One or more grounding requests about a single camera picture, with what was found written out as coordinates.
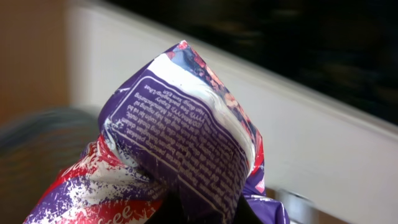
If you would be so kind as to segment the purple snack bag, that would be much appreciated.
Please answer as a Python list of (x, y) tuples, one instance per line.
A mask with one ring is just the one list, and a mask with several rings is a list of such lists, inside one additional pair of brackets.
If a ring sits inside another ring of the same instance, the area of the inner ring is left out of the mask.
[(125, 81), (99, 136), (62, 170), (26, 223), (280, 223), (263, 139), (186, 41)]

